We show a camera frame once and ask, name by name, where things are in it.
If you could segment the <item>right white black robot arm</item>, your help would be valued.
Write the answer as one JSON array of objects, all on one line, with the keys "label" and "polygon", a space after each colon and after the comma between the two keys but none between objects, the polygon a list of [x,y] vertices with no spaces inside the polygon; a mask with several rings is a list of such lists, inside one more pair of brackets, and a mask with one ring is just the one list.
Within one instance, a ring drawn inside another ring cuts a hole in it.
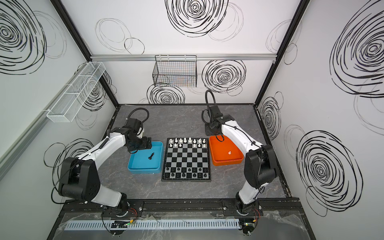
[{"label": "right white black robot arm", "polygon": [[223,140],[231,140],[243,153],[245,184],[236,194],[236,208],[245,216],[258,208],[258,197],[265,187],[278,175],[277,157],[271,145],[263,145],[246,133],[230,115],[223,115],[217,105],[207,105],[202,111],[208,115],[203,120],[207,135],[220,135]]}]

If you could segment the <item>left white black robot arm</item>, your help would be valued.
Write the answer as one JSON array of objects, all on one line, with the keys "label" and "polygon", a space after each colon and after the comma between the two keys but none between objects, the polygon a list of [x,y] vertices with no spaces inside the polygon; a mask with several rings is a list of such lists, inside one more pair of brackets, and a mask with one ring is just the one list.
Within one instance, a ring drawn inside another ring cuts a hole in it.
[{"label": "left white black robot arm", "polygon": [[78,157],[66,158],[58,182],[59,195],[127,212],[129,209],[127,195],[103,186],[98,170],[120,148],[126,147],[132,153],[150,149],[152,139],[144,137],[143,132],[144,122],[129,118],[123,127],[112,129],[89,151]]}]

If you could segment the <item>black white chess board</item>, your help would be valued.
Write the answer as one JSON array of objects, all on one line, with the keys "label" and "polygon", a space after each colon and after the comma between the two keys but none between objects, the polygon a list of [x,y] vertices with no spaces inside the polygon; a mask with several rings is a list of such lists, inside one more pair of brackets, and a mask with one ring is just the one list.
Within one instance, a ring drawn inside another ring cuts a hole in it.
[{"label": "black white chess board", "polygon": [[209,139],[168,138],[162,172],[163,182],[210,182]]}]

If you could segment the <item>teal plastic tray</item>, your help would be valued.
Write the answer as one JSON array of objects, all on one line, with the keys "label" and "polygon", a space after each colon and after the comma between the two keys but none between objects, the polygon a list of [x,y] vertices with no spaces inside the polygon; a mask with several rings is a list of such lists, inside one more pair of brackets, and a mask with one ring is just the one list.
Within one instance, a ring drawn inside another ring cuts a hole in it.
[{"label": "teal plastic tray", "polygon": [[[128,170],[132,174],[159,174],[163,166],[164,145],[162,142],[152,142],[152,148],[139,150],[130,156]],[[148,157],[155,153],[151,160]]]}]

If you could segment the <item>orange plastic tray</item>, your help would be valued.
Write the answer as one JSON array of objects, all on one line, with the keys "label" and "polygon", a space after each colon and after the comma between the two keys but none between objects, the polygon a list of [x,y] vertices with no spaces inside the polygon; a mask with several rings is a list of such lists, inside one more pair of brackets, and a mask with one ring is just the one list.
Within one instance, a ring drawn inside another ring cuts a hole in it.
[{"label": "orange plastic tray", "polygon": [[214,166],[236,165],[244,159],[241,150],[227,136],[211,136],[209,145]]}]

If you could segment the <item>black mounting rail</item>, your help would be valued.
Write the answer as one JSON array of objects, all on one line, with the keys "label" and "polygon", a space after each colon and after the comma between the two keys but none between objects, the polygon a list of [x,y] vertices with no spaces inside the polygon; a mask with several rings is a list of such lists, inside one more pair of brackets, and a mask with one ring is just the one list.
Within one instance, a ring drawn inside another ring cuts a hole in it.
[{"label": "black mounting rail", "polygon": [[272,211],[282,211],[284,214],[289,211],[298,211],[301,215],[304,214],[298,198],[261,198],[247,206],[242,206],[237,199],[133,199],[126,200],[126,204],[128,204],[128,208],[122,210],[118,207],[107,207],[106,204],[76,201],[65,203],[59,216],[69,213],[101,213],[102,211],[111,217],[115,217],[119,213],[127,213],[128,217],[142,217],[150,213],[171,212],[210,212],[226,217],[254,217],[255,214],[264,215],[265,212]]}]

